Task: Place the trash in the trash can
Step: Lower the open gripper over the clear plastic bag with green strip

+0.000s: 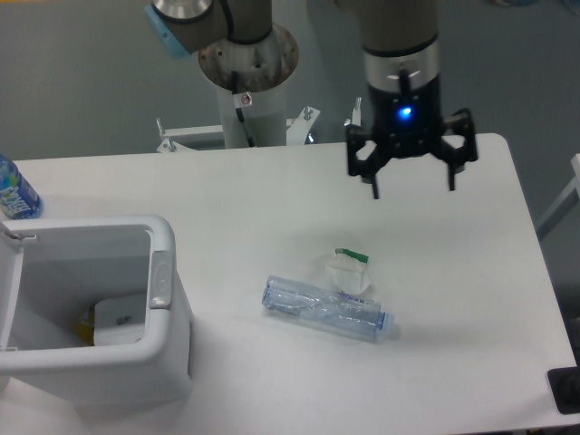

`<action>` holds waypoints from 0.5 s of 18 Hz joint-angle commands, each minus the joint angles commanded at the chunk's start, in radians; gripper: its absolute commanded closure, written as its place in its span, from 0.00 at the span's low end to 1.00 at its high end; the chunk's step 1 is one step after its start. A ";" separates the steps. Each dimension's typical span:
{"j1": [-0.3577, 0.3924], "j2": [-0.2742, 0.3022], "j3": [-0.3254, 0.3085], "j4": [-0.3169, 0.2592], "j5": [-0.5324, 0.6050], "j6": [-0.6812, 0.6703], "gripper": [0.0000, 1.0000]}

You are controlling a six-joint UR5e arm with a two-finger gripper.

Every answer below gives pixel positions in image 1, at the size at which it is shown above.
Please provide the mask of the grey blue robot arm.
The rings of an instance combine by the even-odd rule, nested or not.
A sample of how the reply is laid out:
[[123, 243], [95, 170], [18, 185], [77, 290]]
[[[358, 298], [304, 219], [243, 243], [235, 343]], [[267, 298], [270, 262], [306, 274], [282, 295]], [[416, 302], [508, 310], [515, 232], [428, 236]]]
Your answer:
[[[348, 172], [367, 184], [390, 160], [427, 154], [454, 178], [478, 157], [467, 109], [440, 111], [437, 5], [433, 1], [341, 1], [362, 37], [372, 105], [371, 128], [345, 129]], [[165, 50], [196, 55], [206, 77], [224, 90], [242, 145], [259, 140], [251, 121], [256, 100], [279, 88], [298, 64], [294, 37], [276, 24], [268, 1], [152, 1], [145, 14]]]

